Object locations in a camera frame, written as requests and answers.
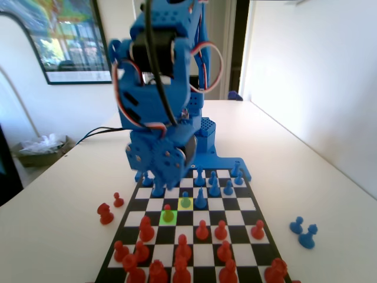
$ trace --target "wall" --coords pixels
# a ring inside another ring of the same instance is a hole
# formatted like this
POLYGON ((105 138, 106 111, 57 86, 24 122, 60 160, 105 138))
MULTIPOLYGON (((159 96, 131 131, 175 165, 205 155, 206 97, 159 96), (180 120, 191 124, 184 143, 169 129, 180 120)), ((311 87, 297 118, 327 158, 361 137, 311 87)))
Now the wall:
POLYGON ((258 1, 245 91, 374 197, 376 10, 374 0, 258 1))

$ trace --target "red pawn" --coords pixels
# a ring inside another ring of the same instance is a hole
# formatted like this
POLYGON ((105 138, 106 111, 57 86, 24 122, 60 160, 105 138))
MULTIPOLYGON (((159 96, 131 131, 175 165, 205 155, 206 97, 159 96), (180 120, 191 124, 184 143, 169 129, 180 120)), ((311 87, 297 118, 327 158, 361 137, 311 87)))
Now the red pawn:
POLYGON ((123 205, 124 200, 119 198, 119 193, 115 193, 114 197, 115 197, 114 206, 116 208, 120 208, 123 205))
POLYGON ((223 244, 217 249, 217 257, 222 262, 227 262, 232 258, 232 251, 228 241, 224 241, 223 244))
POLYGON ((264 237, 263 232, 264 223, 262 220, 258 220, 256 226, 252 227, 252 236, 254 239, 261 240, 264 237))
POLYGON ((145 283, 144 270, 137 268, 136 256, 128 254, 123 258, 123 268, 128 272, 127 283, 145 283))
POLYGON ((191 274, 187 270, 187 261, 183 256, 176 257, 174 267, 176 271, 173 275, 173 283, 191 283, 191 274))
POLYGON ((196 228, 196 231, 195 231, 196 238, 198 238, 199 240, 205 240, 207 239, 208 234, 209 232, 206 226, 206 221, 201 220, 199 222, 199 227, 196 228))
POLYGON ((237 283, 236 263, 229 259, 219 274, 220 283, 237 283))
POLYGON ((284 283, 287 274, 287 264, 281 258, 275 258, 271 266, 264 271, 264 279, 266 283, 284 283))
POLYGON ((144 216, 140 222, 140 239, 143 242, 149 242, 153 239, 154 229, 151 226, 151 219, 148 216, 144 216))
POLYGON ((136 243, 136 252, 135 252, 135 256, 136 256, 136 261, 137 262, 143 262, 143 261, 146 261, 147 258, 149 257, 149 249, 147 246, 145 246, 143 244, 142 241, 138 241, 136 243))
POLYGON ((149 283, 167 283, 167 273, 161 261, 156 259, 149 266, 149 283))
POLYGON ((122 262, 123 258, 130 253, 128 248, 123 245, 122 241, 115 242, 114 249, 115 249, 114 259, 117 262, 122 262))
POLYGON ((219 227, 217 227, 214 230, 214 235, 216 236, 218 240, 223 240, 226 238, 226 236, 228 235, 228 232, 225 229, 225 221, 223 220, 219 221, 219 227))
POLYGON ((191 258, 191 248, 187 245, 187 238, 185 234, 181 234, 178 237, 178 247, 176 249, 176 258, 177 256, 183 256, 186 261, 189 261, 191 258))
POLYGON ((100 222, 102 225, 107 225, 114 219, 114 214, 110 212, 110 207, 106 203, 98 207, 97 213, 101 215, 100 222))

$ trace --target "white table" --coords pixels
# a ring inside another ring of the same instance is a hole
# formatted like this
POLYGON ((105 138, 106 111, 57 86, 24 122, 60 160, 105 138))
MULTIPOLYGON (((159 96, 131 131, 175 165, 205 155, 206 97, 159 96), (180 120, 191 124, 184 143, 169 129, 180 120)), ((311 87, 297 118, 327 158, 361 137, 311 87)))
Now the white table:
MULTIPOLYGON (((303 283, 375 282, 377 202, 252 103, 206 101, 219 156, 242 157, 266 222, 303 283), (302 248, 289 222, 316 223, 302 248)), ((118 127, 118 115, 106 124, 118 127)), ((128 131, 91 137, 0 208, 0 282, 94 282, 125 211, 102 226, 98 206, 135 187, 128 131)))

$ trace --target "cable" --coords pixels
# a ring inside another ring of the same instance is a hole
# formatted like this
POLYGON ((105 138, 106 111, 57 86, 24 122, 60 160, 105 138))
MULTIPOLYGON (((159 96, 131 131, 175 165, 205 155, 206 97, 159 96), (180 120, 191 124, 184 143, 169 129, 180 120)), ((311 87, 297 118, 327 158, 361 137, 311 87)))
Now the cable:
POLYGON ((149 59, 149 64, 152 69, 152 73, 156 80, 156 87, 158 94, 160 95, 161 102, 164 106, 167 117, 173 126, 177 125, 176 118, 170 108, 169 102, 166 98, 164 86, 160 77, 160 67, 158 66, 156 46, 154 45, 154 38, 152 32, 152 22, 151 22, 151 4, 152 0, 146 0, 145 2, 145 33, 147 36, 147 54, 149 59))

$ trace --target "chessboard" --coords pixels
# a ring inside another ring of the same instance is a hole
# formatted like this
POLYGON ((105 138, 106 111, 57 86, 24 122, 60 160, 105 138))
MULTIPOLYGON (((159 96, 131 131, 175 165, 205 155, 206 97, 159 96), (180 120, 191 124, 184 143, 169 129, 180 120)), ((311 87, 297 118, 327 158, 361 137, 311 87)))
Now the chessboard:
MULTIPOLYGON (((114 259, 114 243, 122 241, 130 252, 134 252, 135 244, 140 240, 139 225, 143 216, 146 215, 151 219, 155 233, 152 240, 144 243, 150 250, 148 259, 137 266, 145 271, 147 282, 148 267, 155 259, 164 265, 168 274, 168 282, 173 281, 174 251, 178 247, 178 237, 181 234, 185 234, 187 244, 193 251, 187 263, 191 281, 220 282, 219 272, 225 263, 217 257, 216 252, 222 241, 215 237, 214 230, 219 221, 223 220, 228 232, 225 240, 230 243, 239 282, 264 283, 265 269, 271 265, 275 258, 281 258, 281 256, 249 182, 243 180, 242 185, 235 184, 235 178, 231 177, 230 172, 231 169, 203 170, 202 176, 206 179, 206 189, 203 187, 203 195, 207 199, 207 206, 204 209, 197 209, 194 206, 195 197, 200 189, 194 184, 197 170, 190 169, 175 188, 166 189, 164 195, 159 198, 152 196, 152 187, 144 187, 143 178, 140 178, 95 282, 126 282, 127 273, 123 269, 122 263, 114 259), (209 178, 212 171, 216 172, 221 190, 221 195, 216 198, 209 194, 211 187, 209 178), (223 193, 228 180, 231 180, 233 184, 234 191, 231 195, 223 193), (183 192, 187 192, 191 200, 191 206, 188 208, 181 206, 183 192), (166 204, 170 205, 170 209, 174 213, 174 219, 169 223, 165 223, 162 217, 162 210, 166 204), (261 240, 254 239, 250 233, 251 228, 259 219, 264 222, 265 232, 264 238, 261 240), (206 221, 209 230, 209 236, 203 241, 197 239, 195 235, 201 220, 206 221)), ((289 275, 285 277, 285 282, 292 283, 289 275)))

